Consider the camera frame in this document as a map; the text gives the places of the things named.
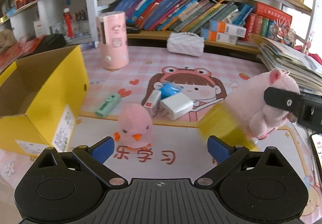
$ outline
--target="smartphone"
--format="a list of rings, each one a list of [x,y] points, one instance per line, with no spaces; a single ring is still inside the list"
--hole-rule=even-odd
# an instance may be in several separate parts
[[[310,136],[310,143],[317,163],[320,179],[322,180],[322,134],[312,134]]]

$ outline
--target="pink cylindrical holder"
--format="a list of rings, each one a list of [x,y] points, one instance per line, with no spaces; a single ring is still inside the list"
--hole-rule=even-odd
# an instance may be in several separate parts
[[[99,52],[107,70],[118,70],[128,64],[128,40],[125,13],[111,11],[96,17]]]

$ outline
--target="stack of papers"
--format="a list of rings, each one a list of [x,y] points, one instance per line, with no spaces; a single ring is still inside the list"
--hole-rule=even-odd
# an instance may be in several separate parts
[[[268,69],[289,70],[301,91],[322,94],[322,66],[315,59],[267,38],[260,50],[259,57]]]

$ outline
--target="yellow box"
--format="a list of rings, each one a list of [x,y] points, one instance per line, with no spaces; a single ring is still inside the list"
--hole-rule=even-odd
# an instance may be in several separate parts
[[[0,148],[39,155],[66,151],[88,90],[79,46],[17,60],[0,75]]]

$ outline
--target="pink plush pig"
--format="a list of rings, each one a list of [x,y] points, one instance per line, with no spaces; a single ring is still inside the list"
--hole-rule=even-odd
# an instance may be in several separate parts
[[[239,121],[248,137],[265,138],[291,118],[291,113],[265,103],[264,91],[268,87],[299,93],[298,85],[288,71],[274,69],[250,78],[224,100],[226,107]]]
[[[148,111],[137,103],[127,104],[119,115],[119,132],[114,140],[129,148],[147,148],[153,139],[152,120]]]

